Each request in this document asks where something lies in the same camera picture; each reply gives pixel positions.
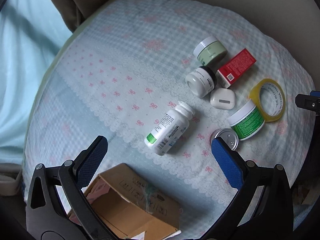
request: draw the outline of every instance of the white pill bottle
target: white pill bottle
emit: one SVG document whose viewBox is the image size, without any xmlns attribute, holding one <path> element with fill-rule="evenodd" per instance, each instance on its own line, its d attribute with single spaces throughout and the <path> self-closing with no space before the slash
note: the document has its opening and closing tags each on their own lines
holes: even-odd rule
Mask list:
<svg viewBox="0 0 320 240">
<path fill-rule="evenodd" d="M 192 107 L 179 102 L 169 110 L 159 124 L 144 139 L 145 144 L 156 154 L 164 155 L 187 130 L 189 120 L 195 114 Z"/>
</svg>

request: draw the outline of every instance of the screw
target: screw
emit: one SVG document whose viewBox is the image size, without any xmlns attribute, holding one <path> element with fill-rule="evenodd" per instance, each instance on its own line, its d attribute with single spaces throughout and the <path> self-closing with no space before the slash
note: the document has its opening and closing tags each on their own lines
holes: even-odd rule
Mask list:
<svg viewBox="0 0 320 240">
<path fill-rule="evenodd" d="M 41 170 L 41 169 L 42 169 L 42 166 L 43 166 L 43 164 L 42 164 L 42 163 L 37 164 L 37 166 L 36 166 L 36 170 Z"/>
<path fill-rule="evenodd" d="M 283 166 L 282 166 L 281 164 L 277 164 L 276 167 L 277 167 L 277 169 L 280 170 L 280 171 L 283 170 Z"/>
<path fill-rule="evenodd" d="M 247 166 L 248 167 L 254 167 L 254 162 L 253 161 L 247 161 Z"/>
<path fill-rule="evenodd" d="M 71 164 L 72 164 L 72 160 L 67 160 L 67 161 L 64 162 L 64 165 L 66 167 L 70 166 Z"/>
</svg>

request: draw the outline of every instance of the metal tin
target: metal tin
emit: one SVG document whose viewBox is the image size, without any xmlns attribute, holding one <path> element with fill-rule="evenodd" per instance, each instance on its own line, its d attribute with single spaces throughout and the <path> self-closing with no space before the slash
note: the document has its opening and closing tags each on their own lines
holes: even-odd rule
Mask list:
<svg viewBox="0 0 320 240">
<path fill-rule="evenodd" d="M 235 150 L 239 143 L 239 137 L 231 128 L 223 128 L 215 130 L 210 139 L 210 145 L 214 138 L 221 137 L 231 150 Z"/>
</svg>

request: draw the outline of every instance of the light green jar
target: light green jar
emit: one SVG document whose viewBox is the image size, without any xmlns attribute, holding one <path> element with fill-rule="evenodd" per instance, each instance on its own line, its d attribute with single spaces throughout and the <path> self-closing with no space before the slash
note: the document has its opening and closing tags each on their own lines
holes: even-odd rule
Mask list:
<svg viewBox="0 0 320 240">
<path fill-rule="evenodd" d="M 193 55 L 201 62 L 203 66 L 210 63 L 216 63 L 227 54 L 226 48 L 214 36 L 210 36 L 201 41 L 193 51 Z"/>
</svg>

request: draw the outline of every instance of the roll of yellow tape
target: roll of yellow tape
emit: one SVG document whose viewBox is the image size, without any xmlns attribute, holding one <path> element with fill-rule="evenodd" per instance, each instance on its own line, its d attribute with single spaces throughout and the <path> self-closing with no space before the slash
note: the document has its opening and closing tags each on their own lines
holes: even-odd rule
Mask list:
<svg viewBox="0 0 320 240">
<path fill-rule="evenodd" d="M 272 115 L 267 114 L 261 106 L 261 102 L 260 102 L 260 90 L 261 89 L 266 90 L 266 91 L 272 93 L 272 95 L 273 95 L 273 99 L 274 99 L 275 104 L 274 104 L 274 109 L 273 109 Z M 254 86 L 249 93 L 249 98 L 257 106 L 257 108 L 259 109 L 261 115 L 266 120 L 266 122 L 276 121 L 284 113 L 285 98 L 284 98 L 283 90 L 276 81 L 274 81 L 270 78 L 263 79 L 256 86 Z"/>
</svg>

